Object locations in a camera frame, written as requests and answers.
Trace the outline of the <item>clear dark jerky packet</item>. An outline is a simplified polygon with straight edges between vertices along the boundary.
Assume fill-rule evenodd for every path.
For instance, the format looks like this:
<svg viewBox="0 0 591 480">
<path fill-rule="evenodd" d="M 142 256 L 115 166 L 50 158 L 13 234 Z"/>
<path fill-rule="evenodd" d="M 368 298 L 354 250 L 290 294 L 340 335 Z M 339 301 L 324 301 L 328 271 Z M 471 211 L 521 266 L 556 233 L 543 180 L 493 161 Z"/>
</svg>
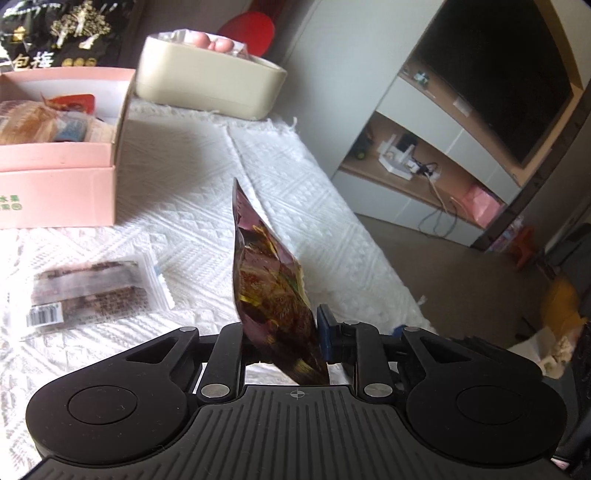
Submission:
<svg viewBox="0 0 591 480">
<path fill-rule="evenodd" d="M 174 307 L 166 281 L 145 253 L 66 265 L 35 274 L 15 320 L 25 336 Z"/>
</svg>

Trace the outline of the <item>pink bow ornament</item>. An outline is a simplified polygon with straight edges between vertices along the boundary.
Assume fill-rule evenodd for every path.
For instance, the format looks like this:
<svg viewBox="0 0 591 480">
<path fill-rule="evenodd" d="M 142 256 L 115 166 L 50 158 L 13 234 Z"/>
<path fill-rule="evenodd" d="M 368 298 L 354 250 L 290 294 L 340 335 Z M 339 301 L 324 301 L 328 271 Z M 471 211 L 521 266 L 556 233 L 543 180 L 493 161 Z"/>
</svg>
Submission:
<svg viewBox="0 0 591 480">
<path fill-rule="evenodd" d="M 218 53 L 228 53 L 235 48 L 235 42 L 225 37 L 211 39 L 204 32 L 194 32 L 188 37 L 188 43 L 197 48 L 207 49 Z"/>
</svg>

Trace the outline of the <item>white cabinet shelf unit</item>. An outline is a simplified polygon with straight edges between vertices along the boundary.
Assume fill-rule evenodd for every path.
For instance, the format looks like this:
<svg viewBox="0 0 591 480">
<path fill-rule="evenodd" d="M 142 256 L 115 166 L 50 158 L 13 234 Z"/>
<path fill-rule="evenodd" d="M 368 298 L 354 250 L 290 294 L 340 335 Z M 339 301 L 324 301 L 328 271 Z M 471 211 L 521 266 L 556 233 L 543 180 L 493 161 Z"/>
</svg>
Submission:
<svg viewBox="0 0 591 480">
<path fill-rule="evenodd" d="M 476 111 L 415 49 L 447 1 L 301 1 L 277 39 L 287 69 L 276 111 L 359 214 L 488 248 L 543 188 L 585 121 L 590 5 L 533 1 L 561 54 L 572 97 L 530 161 L 513 159 Z M 393 134 L 416 146 L 410 181 L 377 149 Z M 504 203 L 481 228 L 460 200 L 477 184 Z"/>
</svg>

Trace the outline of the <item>small red snack packet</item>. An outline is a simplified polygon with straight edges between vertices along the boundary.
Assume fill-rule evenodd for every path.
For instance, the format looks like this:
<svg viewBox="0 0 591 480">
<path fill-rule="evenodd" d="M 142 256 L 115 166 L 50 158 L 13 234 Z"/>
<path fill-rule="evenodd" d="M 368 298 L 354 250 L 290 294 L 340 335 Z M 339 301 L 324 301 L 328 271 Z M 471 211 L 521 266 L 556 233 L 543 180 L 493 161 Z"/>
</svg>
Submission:
<svg viewBox="0 0 591 480">
<path fill-rule="evenodd" d="M 43 103 L 54 110 L 63 112 L 79 112 L 93 115 L 95 112 L 95 97 L 92 94 L 61 95 L 52 98 L 42 98 Z"/>
</svg>

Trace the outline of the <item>red round cushion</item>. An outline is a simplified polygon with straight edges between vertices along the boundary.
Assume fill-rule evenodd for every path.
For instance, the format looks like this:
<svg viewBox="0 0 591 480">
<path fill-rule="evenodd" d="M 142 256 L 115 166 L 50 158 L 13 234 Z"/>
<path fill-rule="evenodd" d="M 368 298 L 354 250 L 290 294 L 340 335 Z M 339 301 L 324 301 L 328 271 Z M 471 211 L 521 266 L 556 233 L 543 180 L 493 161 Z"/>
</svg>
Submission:
<svg viewBox="0 0 591 480">
<path fill-rule="evenodd" d="M 245 12 L 228 20 L 217 33 L 246 45 L 249 54 L 262 57 L 270 49 L 274 33 L 273 20 L 260 12 Z"/>
</svg>

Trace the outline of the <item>orange bread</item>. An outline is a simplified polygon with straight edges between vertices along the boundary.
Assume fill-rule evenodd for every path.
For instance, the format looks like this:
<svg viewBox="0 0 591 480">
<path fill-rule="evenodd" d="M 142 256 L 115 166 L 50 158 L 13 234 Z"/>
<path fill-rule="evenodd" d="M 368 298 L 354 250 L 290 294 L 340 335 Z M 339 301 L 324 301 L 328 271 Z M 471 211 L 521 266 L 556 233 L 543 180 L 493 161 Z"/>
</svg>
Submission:
<svg viewBox="0 0 591 480">
<path fill-rule="evenodd" d="M 41 102 L 7 100 L 1 103 L 1 145 L 52 142 L 58 113 Z"/>
</svg>

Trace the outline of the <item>black plum snack bag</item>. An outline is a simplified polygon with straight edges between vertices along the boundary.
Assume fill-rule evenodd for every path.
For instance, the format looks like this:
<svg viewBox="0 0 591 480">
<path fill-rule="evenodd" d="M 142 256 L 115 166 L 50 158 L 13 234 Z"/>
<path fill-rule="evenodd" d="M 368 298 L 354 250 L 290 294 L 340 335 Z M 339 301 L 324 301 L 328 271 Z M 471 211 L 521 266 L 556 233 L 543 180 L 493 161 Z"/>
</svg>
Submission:
<svg viewBox="0 0 591 480">
<path fill-rule="evenodd" d="M 120 67 L 128 63 L 142 1 L 3 1 L 1 71 Z"/>
</svg>

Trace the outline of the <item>cream tissue box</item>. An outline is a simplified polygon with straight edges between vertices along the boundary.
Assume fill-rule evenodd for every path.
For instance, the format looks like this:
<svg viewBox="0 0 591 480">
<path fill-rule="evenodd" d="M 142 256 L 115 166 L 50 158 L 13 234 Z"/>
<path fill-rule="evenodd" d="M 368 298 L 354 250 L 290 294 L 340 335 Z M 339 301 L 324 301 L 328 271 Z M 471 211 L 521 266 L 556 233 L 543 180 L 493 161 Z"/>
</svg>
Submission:
<svg viewBox="0 0 591 480">
<path fill-rule="evenodd" d="M 286 78 L 287 71 L 263 58 L 214 53 L 150 35 L 135 91 L 156 104 L 260 120 L 273 109 Z"/>
</svg>

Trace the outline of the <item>black television screen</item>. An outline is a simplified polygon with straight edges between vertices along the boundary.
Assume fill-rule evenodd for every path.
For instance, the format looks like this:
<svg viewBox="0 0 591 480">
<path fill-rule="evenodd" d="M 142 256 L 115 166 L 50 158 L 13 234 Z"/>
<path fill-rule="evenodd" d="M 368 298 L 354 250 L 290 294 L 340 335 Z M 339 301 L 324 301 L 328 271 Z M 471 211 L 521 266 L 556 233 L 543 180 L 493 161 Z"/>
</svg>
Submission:
<svg viewBox="0 0 591 480">
<path fill-rule="evenodd" d="M 559 49 L 533 1 L 447 1 L 415 54 L 521 164 L 572 97 Z"/>
</svg>

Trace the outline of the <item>pink cardboard box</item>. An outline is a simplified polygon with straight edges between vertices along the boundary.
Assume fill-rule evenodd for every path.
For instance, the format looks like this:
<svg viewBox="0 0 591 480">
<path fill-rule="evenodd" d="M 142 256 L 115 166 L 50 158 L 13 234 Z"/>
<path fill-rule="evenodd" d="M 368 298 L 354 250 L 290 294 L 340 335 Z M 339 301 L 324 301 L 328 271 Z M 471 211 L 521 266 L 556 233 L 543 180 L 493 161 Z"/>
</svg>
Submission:
<svg viewBox="0 0 591 480">
<path fill-rule="evenodd" d="M 95 114 L 112 127 L 101 142 L 1 147 L 1 227 L 101 227 L 115 223 L 117 164 L 135 71 L 59 67 L 1 75 L 1 99 L 92 94 Z"/>
</svg>

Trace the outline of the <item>maroon chicken snack pouch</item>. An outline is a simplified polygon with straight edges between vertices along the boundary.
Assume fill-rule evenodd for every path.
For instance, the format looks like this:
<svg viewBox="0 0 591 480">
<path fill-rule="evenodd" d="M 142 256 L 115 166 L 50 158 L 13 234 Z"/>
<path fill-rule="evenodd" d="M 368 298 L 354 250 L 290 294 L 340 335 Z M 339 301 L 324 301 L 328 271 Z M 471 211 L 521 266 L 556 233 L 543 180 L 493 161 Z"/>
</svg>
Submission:
<svg viewBox="0 0 591 480">
<path fill-rule="evenodd" d="M 232 215 L 233 299 L 243 333 L 263 361 L 295 383 L 329 384 L 301 264 L 264 223 L 238 181 L 232 186 Z"/>
</svg>

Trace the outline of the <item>white wifi router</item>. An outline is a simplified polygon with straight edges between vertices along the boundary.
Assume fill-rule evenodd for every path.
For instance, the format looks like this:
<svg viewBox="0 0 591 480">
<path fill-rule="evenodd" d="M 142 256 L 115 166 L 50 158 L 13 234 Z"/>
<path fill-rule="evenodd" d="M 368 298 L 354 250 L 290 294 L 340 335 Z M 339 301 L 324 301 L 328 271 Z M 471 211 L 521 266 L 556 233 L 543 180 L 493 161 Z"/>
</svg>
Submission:
<svg viewBox="0 0 591 480">
<path fill-rule="evenodd" d="M 415 149 L 414 143 L 405 143 L 393 134 L 378 147 L 378 160 L 389 173 L 410 181 L 420 169 L 414 159 Z"/>
</svg>

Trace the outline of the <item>blue snack packet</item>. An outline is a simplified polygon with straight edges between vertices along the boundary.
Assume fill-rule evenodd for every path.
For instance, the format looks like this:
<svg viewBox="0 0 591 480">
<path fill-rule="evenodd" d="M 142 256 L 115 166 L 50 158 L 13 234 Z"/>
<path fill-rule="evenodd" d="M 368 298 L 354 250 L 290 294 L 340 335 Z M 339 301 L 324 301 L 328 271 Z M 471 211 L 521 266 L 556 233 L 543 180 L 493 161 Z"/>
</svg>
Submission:
<svg viewBox="0 0 591 480">
<path fill-rule="evenodd" d="M 82 118 L 62 117 L 56 122 L 56 132 L 52 141 L 61 142 L 84 142 L 89 122 Z"/>
</svg>

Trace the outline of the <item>white tissue paper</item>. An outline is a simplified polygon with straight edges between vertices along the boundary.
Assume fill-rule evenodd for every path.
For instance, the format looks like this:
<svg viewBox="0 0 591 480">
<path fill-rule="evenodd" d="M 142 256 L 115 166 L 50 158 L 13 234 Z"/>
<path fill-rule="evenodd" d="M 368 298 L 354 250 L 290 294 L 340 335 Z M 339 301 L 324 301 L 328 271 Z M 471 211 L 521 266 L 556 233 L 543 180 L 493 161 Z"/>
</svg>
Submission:
<svg viewBox="0 0 591 480">
<path fill-rule="evenodd" d="M 194 32 L 201 32 L 201 31 L 195 31 L 195 30 L 190 30 L 190 29 L 177 29 L 177 30 L 174 30 L 171 32 L 157 33 L 156 38 L 158 40 L 168 41 L 168 42 L 172 42 L 175 44 L 181 44 L 181 45 L 195 47 L 193 45 L 190 45 L 190 43 L 188 43 L 188 37 L 190 36 L 191 33 L 194 33 Z M 224 37 L 224 36 L 217 35 L 217 34 L 211 34 L 211 33 L 206 33 L 206 34 L 209 37 L 211 37 L 211 39 L 215 39 L 216 37 Z M 221 53 L 221 54 L 249 59 L 249 51 L 247 50 L 245 43 L 238 42 L 235 40 L 232 40 L 232 41 L 235 42 L 235 48 L 233 48 L 228 53 Z"/>
</svg>

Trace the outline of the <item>pink paper bag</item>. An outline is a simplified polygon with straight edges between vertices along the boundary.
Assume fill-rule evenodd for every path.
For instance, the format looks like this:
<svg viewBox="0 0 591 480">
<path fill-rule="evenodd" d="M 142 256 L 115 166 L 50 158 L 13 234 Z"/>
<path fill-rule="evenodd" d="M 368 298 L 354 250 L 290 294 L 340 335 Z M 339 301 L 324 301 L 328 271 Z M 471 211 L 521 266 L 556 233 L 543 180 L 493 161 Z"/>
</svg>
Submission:
<svg viewBox="0 0 591 480">
<path fill-rule="evenodd" d="M 481 228 L 487 228 L 504 207 L 502 201 L 477 184 L 469 188 L 460 202 L 468 215 Z"/>
</svg>

